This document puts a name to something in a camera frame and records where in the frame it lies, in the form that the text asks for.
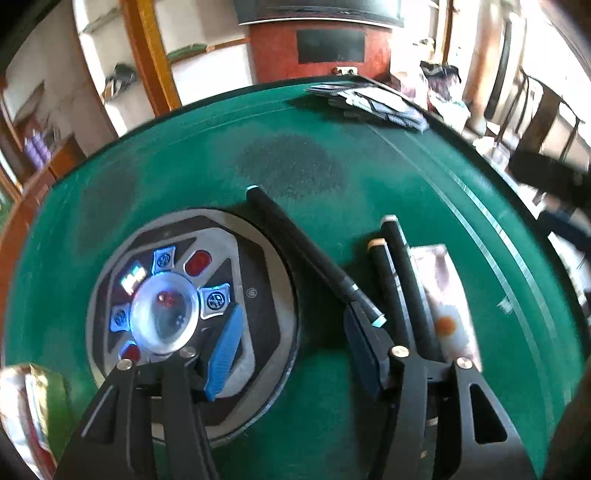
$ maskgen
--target blue gripper pad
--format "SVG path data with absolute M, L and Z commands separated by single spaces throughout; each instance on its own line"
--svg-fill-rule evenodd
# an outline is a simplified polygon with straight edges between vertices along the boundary
M 223 390 L 223 386 L 226 384 L 244 329 L 244 317 L 243 307 L 236 305 L 209 359 L 207 383 L 204 389 L 205 396 L 209 401 L 215 400 L 217 394 Z

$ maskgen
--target green tabletop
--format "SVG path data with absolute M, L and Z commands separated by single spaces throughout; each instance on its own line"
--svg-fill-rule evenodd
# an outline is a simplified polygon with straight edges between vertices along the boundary
M 582 372 L 582 314 L 564 268 L 516 194 L 438 123 L 424 134 L 343 117 L 308 83 L 255 87 L 153 122 L 95 154 L 47 195 L 14 276 L 6 364 L 64 375 L 79 417 L 96 392 L 86 310 L 104 262 L 143 224 L 188 207 L 253 219 L 256 183 L 370 295 L 365 247 L 386 214 L 411 245 L 446 244 L 484 376 L 538 471 Z M 269 412 L 214 452 L 222 478 L 364 478 L 384 412 L 363 393 L 343 306 L 304 265 L 301 348 Z

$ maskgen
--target wall socket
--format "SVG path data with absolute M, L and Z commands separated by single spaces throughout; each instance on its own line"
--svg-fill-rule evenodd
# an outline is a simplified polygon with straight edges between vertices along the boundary
M 337 75 L 357 75 L 357 67 L 335 67 L 333 73 Z

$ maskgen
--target stack of papers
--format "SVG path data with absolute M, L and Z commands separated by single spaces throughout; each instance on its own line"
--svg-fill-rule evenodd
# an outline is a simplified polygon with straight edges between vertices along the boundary
M 322 83 L 306 91 L 328 97 L 329 105 L 343 109 L 347 117 L 363 120 L 379 118 L 421 133 L 429 128 L 425 117 L 405 102 L 402 94 L 381 89 L 373 83 Z

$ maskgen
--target television screen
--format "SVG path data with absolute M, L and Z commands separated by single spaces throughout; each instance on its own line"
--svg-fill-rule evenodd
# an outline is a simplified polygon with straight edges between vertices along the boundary
M 401 0 L 234 0 L 241 24 L 283 18 L 335 18 L 402 26 Z

